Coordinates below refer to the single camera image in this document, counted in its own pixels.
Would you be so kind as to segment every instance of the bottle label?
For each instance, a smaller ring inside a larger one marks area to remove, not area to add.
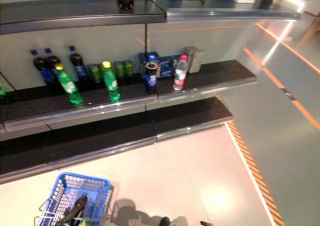
[[[75,71],[78,74],[78,77],[88,76],[86,67],[84,65],[75,66]]]
[[[108,83],[108,90],[116,90],[118,87],[117,81],[114,80],[111,84]]]
[[[185,83],[185,79],[186,79],[185,73],[183,73],[183,74],[176,73],[174,76],[174,85],[179,86],[179,87],[183,86]]]
[[[66,84],[62,83],[61,85],[62,85],[64,91],[66,91],[67,93],[72,94],[73,92],[76,91],[76,86],[73,82],[68,82]]]
[[[155,86],[157,83],[157,76],[148,74],[146,76],[146,83],[148,84],[148,86]]]
[[[52,82],[54,80],[54,77],[52,76],[52,73],[49,69],[45,68],[43,70],[40,70],[40,73],[46,82]]]

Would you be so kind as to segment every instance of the green bottle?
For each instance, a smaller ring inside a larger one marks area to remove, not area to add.
[[[55,65],[55,69],[58,70],[58,80],[64,91],[68,94],[71,103],[75,105],[82,104],[84,101],[77,89],[77,86],[71,76],[64,71],[64,66],[61,63],[57,63]]]
[[[103,79],[108,89],[109,98],[112,102],[118,101],[120,99],[120,93],[118,92],[118,84],[116,80],[116,76],[114,72],[111,70],[110,62],[103,62],[102,66],[104,68],[103,71]]]

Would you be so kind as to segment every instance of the shelf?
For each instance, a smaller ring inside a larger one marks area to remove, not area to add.
[[[166,11],[168,23],[186,21],[274,21],[300,20],[301,14],[279,5],[259,9],[256,3],[237,3],[232,0],[152,0]]]
[[[189,73],[182,91],[173,89],[172,79],[159,80],[157,92],[160,103],[187,99],[196,95],[210,94],[241,85],[255,83],[257,77],[237,60],[206,63],[200,71]]]
[[[173,90],[172,79],[158,81],[158,95],[147,94],[143,82],[120,86],[119,102],[111,102],[104,87],[81,92],[84,104],[79,107],[65,94],[23,100],[22,95],[46,95],[46,88],[25,89],[16,94],[20,101],[1,107],[1,141],[213,97],[256,81],[241,63],[228,60],[203,64],[199,72],[188,74],[181,92]]]
[[[75,27],[163,23],[151,0],[134,0],[133,10],[117,0],[41,0],[1,4],[1,34]]]
[[[55,129],[1,143],[0,184],[133,150],[233,119],[217,98]]]

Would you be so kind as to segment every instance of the white floor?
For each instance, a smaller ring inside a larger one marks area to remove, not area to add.
[[[0,225],[32,226],[61,172],[111,181],[111,225],[271,225],[225,125],[2,184]]]

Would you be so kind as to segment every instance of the bottle cap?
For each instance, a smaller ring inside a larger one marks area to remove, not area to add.
[[[30,51],[30,53],[33,55],[33,56],[36,56],[36,55],[38,55],[38,52],[37,52],[37,50],[34,50],[34,49],[32,49],[31,51]]]
[[[55,66],[56,70],[63,70],[64,69],[64,66],[61,63],[56,63],[54,66]]]
[[[184,60],[184,61],[187,61],[188,56],[185,55],[185,54],[183,54],[183,55],[181,55],[180,59],[181,59],[181,60]]]
[[[149,55],[148,58],[149,58],[149,61],[151,61],[151,62],[156,61],[156,56],[154,56],[154,55]]]
[[[102,66],[103,66],[104,68],[106,68],[106,69],[111,68],[111,64],[110,64],[110,62],[108,62],[108,61],[104,61],[104,62],[102,63]]]
[[[51,48],[49,48],[49,47],[45,48],[44,51],[45,51],[47,54],[51,54],[51,53],[52,53],[52,50],[51,50]]]
[[[70,50],[71,52],[73,52],[73,51],[76,51],[76,48],[75,48],[75,46],[71,45],[71,46],[69,46],[69,50]]]

